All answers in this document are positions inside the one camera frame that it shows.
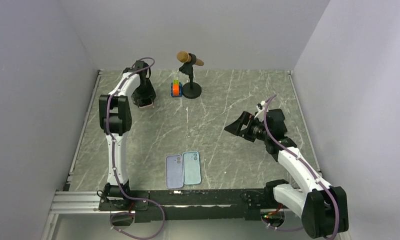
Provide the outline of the light blue phone case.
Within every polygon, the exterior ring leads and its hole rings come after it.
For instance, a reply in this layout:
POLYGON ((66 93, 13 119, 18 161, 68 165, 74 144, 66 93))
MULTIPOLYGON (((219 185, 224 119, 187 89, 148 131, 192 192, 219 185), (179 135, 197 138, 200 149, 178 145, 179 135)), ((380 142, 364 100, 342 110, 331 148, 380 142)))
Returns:
POLYGON ((184 184, 200 184, 202 177, 199 153, 197 151, 186 151, 182 154, 182 159, 184 184))

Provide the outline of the lilac phone case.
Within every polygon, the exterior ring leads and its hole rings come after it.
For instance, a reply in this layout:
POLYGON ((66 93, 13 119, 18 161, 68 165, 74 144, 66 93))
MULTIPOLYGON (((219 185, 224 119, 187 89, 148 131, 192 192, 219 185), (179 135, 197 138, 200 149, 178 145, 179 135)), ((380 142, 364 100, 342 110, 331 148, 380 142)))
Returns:
POLYGON ((166 187, 179 189, 184 186, 182 156, 180 154, 166 156, 166 187))

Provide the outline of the phone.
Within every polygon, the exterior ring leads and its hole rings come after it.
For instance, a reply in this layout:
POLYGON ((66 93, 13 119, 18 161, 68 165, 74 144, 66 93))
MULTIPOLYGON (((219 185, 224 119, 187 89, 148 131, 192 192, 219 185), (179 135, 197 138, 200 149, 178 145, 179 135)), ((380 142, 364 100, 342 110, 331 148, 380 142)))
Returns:
POLYGON ((154 103, 148 102, 148 103, 139 104, 138 108, 139 109, 154 108, 154 103))

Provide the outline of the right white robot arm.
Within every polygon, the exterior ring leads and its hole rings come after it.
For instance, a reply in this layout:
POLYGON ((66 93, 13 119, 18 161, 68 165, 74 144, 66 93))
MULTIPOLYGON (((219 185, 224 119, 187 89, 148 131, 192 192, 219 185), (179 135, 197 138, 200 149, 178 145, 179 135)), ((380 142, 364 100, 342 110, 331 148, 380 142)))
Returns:
POLYGON ((283 205, 300 217, 302 227, 312 238, 329 238, 348 230, 347 195, 333 186, 303 158, 296 143, 286 136, 285 116, 281 109, 267 110, 265 118, 244 111, 224 128, 247 141, 260 140, 273 159, 293 177, 299 189, 278 179, 266 183, 261 199, 270 207, 283 205))

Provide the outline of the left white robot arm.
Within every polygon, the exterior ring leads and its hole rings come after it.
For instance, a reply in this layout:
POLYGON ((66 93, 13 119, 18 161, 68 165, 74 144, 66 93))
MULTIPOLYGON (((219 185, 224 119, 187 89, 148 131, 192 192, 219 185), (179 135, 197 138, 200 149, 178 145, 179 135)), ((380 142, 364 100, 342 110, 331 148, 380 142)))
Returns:
POLYGON ((130 211, 135 197, 130 195, 127 171, 127 139, 132 127, 130 102, 138 108, 151 107, 156 93, 152 83, 151 64, 143 57, 122 71, 121 79, 108 94, 99 96, 100 128, 108 146, 108 178, 97 192, 100 211, 130 211))

